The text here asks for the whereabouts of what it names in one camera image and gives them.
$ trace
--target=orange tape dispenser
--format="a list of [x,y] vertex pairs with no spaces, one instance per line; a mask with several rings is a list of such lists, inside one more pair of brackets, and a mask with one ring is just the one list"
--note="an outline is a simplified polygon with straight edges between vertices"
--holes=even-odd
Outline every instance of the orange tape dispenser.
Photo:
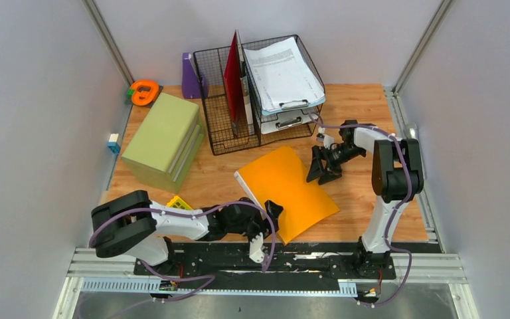
[[159,96],[161,88],[155,81],[139,80],[135,81],[127,92],[131,98],[132,104],[137,106],[147,106]]

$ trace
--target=wire basket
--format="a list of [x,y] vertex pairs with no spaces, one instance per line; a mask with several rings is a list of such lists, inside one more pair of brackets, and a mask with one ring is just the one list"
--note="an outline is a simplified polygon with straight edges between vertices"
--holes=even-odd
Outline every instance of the wire basket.
[[[243,49],[258,50],[272,45],[273,43],[286,40],[290,37],[293,37],[296,40],[304,62],[308,65],[319,83],[323,86],[323,81],[321,80],[314,63],[306,51],[302,40],[297,35],[243,43],[242,46]],[[261,134],[259,123],[275,121],[278,117],[277,114],[269,116],[262,115],[261,98],[256,90],[255,82],[253,81],[249,68],[246,68],[246,71],[248,73],[249,93],[254,123],[248,126],[247,119],[243,114],[243,117],[239,119],[236,127],[237,134],[234,134],[230,120],[226,90],[224,87],[224,70],[226,69],[229,53],[230,47],[222,47],[197,51],[193,54],[197,74],[208,80],[209,84],[208,94],[206,95],[202,88],[201,94],[210,147],[212,148],[212,153],[214,155],[256,148],[258,146],[280,140],[304,138],[313,134],[315,129],[315,124],[313,122],[269,134]],[[303,110],[303,113],[307,114],[308,112],[316,112],[319,114],[321,112],[321,107],[322,104],[313,108],[307,108]]]

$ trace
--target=wooden floor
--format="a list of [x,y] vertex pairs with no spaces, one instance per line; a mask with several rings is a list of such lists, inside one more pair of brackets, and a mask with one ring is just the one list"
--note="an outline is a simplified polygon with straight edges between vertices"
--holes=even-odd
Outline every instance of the wooden floor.
[[[326,124],[340,125],[346,119],[357,119],[359,123],[374,123],[388,131],[394,131],[388,104],[380,85],[326,85],[327,102],[321,114]],[[165,93],[182,97],[179,86],[166,86]],[[193,100],[201,106],[200,100]],[[149,109],[135,107],[131,111],[124,136],[122,151],[135,134]],[[336,130],[326,134],[341,141]],[[236,182],[233,173],[238,168],[256,160],[264,154],[282,145],[289,145],[309,167],[311,147],[315,145],[315,136],[275,142],[259,148],[231,154],[213,156],[209,139],[206,137],[197,154],[189,174],[181,188],[181,196],[194,208],[207,207],[237,200],[245,193]],[[294,241],[356,241],[366,230],[375,203],[375,194],[371,185],[372,156],[355,158],[343,165],[343,178],[323,185],[341,209],[340,212],[314,225]],[[166,204],[172,193],[141,184],[124,165],[118,161],[108,200],[115,199],[136,189],[145,189],[149,198]],[[227,241],[244,241],[240,235],[228,235]],[[414,200],[404,211],[394,234],[395,241],[426,241],[427,233],[417,202]]]

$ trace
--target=green box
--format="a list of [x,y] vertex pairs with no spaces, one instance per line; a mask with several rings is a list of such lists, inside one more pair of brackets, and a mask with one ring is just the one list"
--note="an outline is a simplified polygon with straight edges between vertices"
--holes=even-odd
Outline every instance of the green box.
[[159,95],[122,154],[140,182],[179,192],[205,136],[199,110],[195,103]]

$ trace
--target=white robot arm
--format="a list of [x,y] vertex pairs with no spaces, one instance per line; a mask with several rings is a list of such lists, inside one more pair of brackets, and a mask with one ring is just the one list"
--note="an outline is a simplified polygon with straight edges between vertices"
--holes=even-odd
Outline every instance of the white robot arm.
[[321,185],[340,178],[342,163],[357,156],[366,156],[367,152],[372,153],[371,182],[377,199],[369,227],[359,238],[355,252],[357,256],[355,268],[367,272],[386,266],[390,256],[390,248],[386,241],[392,242],[402,212],[413,200],[414,195],[423,189],[419,143],[415,139],[396,138],[404,158],[404,163],[401,164],[406,165],[412,186],[412,193],[407,202],[400,203],[407,196],[408,181],[403,167],[394,166],[394,163],[401,162],[395,142],[376,130],[360,127],[363,125],[358,125],[356,120],[347,120],[343,126],[345,128],[339,131],[343,139],[342,144],[331,143],[333,138],[320,132],[324,142],[327,143],[321,147],[312,147],[312,163],[307,181],[319,179],[318,183]]
[[[240,201],[252,203],[248,198]],[[163,272],[163,265],[170,268],[174,257],[171,241],[163,236],[178,235],[194,241],[217,241],[227,233],[237,233],[248,238],[249,257],[255,263],[263,263],[263,239],[270,235],[269,223],[272,222],[275,230],[278,230],[278,216],[282,212],[281,206],[267,201],[265,208],[271,221],[263,220],[258,209],[240,203],[200,216],[210,208],[189,211],[167,207],[150,201],[146,191],[134,191],[93,209],[93,229],[97,231],[120,213],[140,208],[155,209],[156,212],[130,214],[104,228],[95,240],[97,257],[130,255]]]

